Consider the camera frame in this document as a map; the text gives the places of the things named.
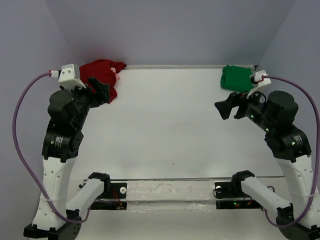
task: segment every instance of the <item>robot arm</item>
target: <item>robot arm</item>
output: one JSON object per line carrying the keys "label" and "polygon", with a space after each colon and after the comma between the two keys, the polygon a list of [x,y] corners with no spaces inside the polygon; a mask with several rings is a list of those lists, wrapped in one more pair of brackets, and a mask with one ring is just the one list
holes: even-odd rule
{"label": "robot arm", "polygon": [[[96,108],[110,100],[109,86],[91,77],[94,91],[80,80],[79,67],[65,65],[61,71],[51,71],[59,78],[61,90],[49,99],[51,117],[43,142],[43,186],[50,199],[40,196],[38,210],[32,224],[24,229],[29,238],[75,239],[81,220],[88,217],[88,209],[101,194],[110,191],[110,176],[102,173],[90,175],[85,186],[67,203],[68,185],[76,162],[81,132],[90,108]],[[57,216],[48,202],[69,221]]]}
{"label": "robot arm", "polygon": [[316,189],[311,208],[299,223],[282,228],[297,219],[309,201],[313,183],[311,148],[307,136],[293,125],[298,105],[294,98],[284,91],[273,91],[268,99],[259,90],[265,84],[257,79],[265,72],[257,72],[252,78],[257,87],[249,93],[233,92],[227,100],[215,103],[222,119],[229,118],[232,108],[238,107],[235,119],[249,118],[265,132],[265,142],[281,167],[292,203],[280,198],[263,186],[249,171],[238,172],[232,177],[229,189],[234,193],[244,193],[256,199],[267,211],[277,216],[276,222],[282,234],[291,240],[310,240],[320,238],[320,196]]}

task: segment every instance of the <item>black clamp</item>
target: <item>black clamp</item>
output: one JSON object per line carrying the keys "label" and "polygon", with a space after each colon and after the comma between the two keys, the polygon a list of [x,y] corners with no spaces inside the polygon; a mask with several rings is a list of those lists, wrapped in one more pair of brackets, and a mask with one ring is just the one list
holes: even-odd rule
{"label": "black clamp", "polygon": [[239,171],[232,176],[231,181],[218,181],[214,183],[215,189],[213,195],[217,199],[224,198],[244,198],[247,195],[242,192],[241,182],[246,178],[254,177],[255,175],[249,170]]}
{"label": "black clamp", "polygon": [[104,190],[102,194],[108,194],[111,189],[111,179],[110,175],[106,173],[100,173],[100,172],[93,172],[88,177],[88,179],[98,179],[101,182],[104,182]]}

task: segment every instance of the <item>white wall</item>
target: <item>white wall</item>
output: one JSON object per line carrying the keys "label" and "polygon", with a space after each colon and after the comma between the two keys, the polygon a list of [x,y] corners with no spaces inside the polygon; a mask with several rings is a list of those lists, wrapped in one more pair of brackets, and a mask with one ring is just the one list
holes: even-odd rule
{"label": "white wall", "polygon": [[[292,80],[303,86],[320,109],[320,1],[297,0],[265,53],[260,68],[269,75]],[[272,82],[272,89],[291,93],[299,104],[295,125],[308,135],[313,157],[316,146],[316,120],[307,98],[286,83]]]}
{"label": "white wall", "polygon": [[[32,222],[40,191],[14,149],[11,124],[16,102],[37,75],[73,63],[70,48],[42,0],[5,0],[0,8],[0,239],[20,240]],[[27,95],[18,116],[22,152],[42,176],[42,144],[49,122],[49,97],[58,90],[54,78],[44,78]]]}
{"label": "white wall", "polygon": [[294,0],[45,0],[72,51],[129,65],[257,65]]}

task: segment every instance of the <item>purple cable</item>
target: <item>purple cable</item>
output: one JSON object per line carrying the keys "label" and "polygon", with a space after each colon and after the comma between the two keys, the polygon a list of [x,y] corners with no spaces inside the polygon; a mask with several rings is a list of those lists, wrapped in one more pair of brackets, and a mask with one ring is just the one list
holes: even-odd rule
{"label": "purple cable", "polygon": [[29,172],[29,174],[31,175],[31,177],[33,178],[33,180],[35,181],[35,183],[38,185],[41,193],[43,194],[43,196],[48,200],[47,203],[49,204],[50,208],[52,209],[52,211],[59,217],[61,218],[63,221],[67,222],[67,223],[71,223],[71,224],[82,224],[85,221],[87,221],[88,217],[89,217],[89,209],[86,213],[86,217],[84,220],[71,220],[66,218],[65,216],[63,216],[60,212],[58,212],[58,210],[56,209],[55,205],[50,201],[50,197],[47,194],[47,191],[45,189],[45,187],[42,185],[41,181],[39,180],[39,178],[36,176],[36,174],[32,171],[31,167],[28,165],[27,161],[25,160],[24,156],[22,155],[22,152],[20,150],[19,147],[19,143],[18,143],[18,138],[17,138],[17,118],[18,118],[18,112],[19,112],[19,108],[21,106],[21,103],[23,101],[23,99],[25,98],[28,90],[31,88],[31,86],[33,84],[35,84],[35,82],[37,82],[39,79],[45,77],[45,76],[51,76],[51,72],[47,72],[47,73],[43,73],[39,76],[37,76],[35,79],[33,79],[28,86],[26,86],[26,88],[23,90],[16,106],[15,106],[15,110],[14,110],[14,114],[13,114],[13,119],[12,119],[12,136],[13,136],[13,143],[15,146],[15,150],[18,153],[18,156],[22,162],[22,164],[25,166],[26,170]]}
{"label": "purple cable", "polygon": [[314,173],[313,173],[313,180],[312,180],[310,198],[309,198],[309,201],[308,201],[307,205],[305,206],[305,209],[303,210],[303,212],[301,213],[300,216],[298,216],[293,222],[291,222],[291,223],[289,223],[287,225],[278,225],[278,224],[273,223],[270,220],[269,216],[268,216],[267,210],[264,210],[266,219],[268,220],[268,222],[271,225],[273,225],[273,226],[275,226],[275,227],[277,227],[279,229],[286,229],[286,228],[289,228],[289,227],[292,227],[292,226],[296,225],[298,222],[300,222],[307,215],[307,213],[308,213],[308,211],[309,211],[309,209],[310,209],[310,207],[312,205],[312,202],[314,200],[314,194],[315,194],[316,189],[317,189],[318,173],[319,173],[320,119],[319,119],[319,113],[318,113],[318,109],[317,109],[315,101],[312,99],[310,94],[303,87],[301,87],[300,85],[296,84],[293,81],[287,80],[287,79],[282,78],[282,77],[268,76],[268,75],[262,77],[262,79],[265,79],[265,78],[266,79],[279,80],[279,81],[288,83],[288,84],[300,89],[304,93],[304,95],[306,95],[308,100],[310,101],[310,103],[312,105],[312,108],[313,108],[313,111],[314,111],[314,114],[315,114],[315,121],[316,121],[315,167],[314,167]]}

